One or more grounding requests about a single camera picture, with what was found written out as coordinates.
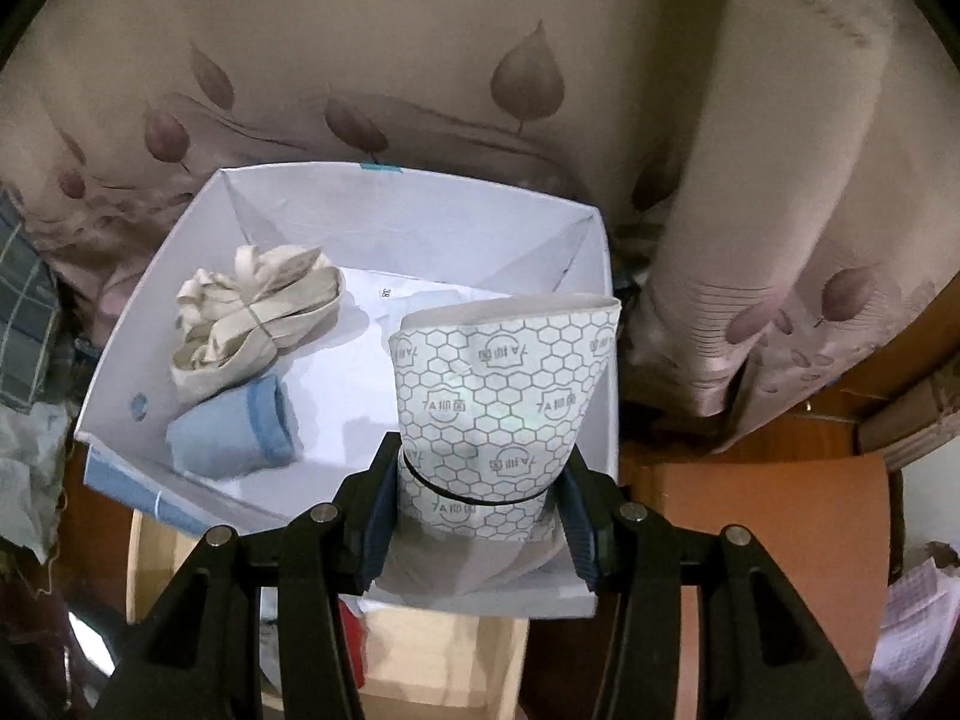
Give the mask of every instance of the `beige cloth strap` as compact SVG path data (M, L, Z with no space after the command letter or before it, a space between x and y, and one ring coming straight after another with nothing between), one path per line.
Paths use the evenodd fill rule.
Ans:
M335 311L344 290L340 269L318 248L239 247L234 271L199 269L176 295L182 343L170 370L184 403L264 370Z

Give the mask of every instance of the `white box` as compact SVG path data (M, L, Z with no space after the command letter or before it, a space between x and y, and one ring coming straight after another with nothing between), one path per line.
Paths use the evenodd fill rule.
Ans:
M80 412L76 436L186 514L210 524L227 522L241 533L281 526L298 512L253 505L237 499L245 497L239 488L220 485L218 490L174 473L165 433L184 411L169 372L179 342L175 297L198 268L232 272L239 245L270 248L288 242L321 245L344 268L492 293L611 293L606 235L592 206L469 178L354 163L215 173L160 247L121 314ZM342 321L338 319L338 329ZM392 375L387 375L384 386L392 389ZM302 384L296 382L297 398L303 396ZM323 408L343 389L344 382L326 389L318 382L311 392L315 408ZM362 445L376 447L384 429L395 425L384 425L381 416L371 423L371 435L362 436ZM587 410L578 445L589 466L614 477L616 436L616 368L611 365ZM347 440L344 431L331 432L329 438ZM304 509L329 500L344 476L373 459L366 453L333 454L336 460L330 464L295 461L289 470L264 472L271 475L258 479L257 487L283 490L286 485L300 495L307 491ZM304 466L311 472L309 483L301 476ZM395 600L382 593L379 597ZM496 593L440 599L431 608L582 616L592 613L593 596L564 552Z

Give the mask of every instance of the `red object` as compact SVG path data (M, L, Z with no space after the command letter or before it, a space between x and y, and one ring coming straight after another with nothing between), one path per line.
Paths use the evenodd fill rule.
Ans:
M340 602L340 620L344 626L344 638L347 640L354 682L357 683L357 688L363 688L363 626L343 601Z

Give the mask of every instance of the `blue rolled cloth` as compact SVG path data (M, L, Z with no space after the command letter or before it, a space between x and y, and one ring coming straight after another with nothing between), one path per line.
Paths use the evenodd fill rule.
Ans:
M208 479L285 466L294 456L273 374L203 401L167 427L174 469Z

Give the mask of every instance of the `white wall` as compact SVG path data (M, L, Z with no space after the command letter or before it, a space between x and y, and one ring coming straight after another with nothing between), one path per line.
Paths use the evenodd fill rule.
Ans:
M904 567L922 562L928 541L960 546L960 439L904 469Z

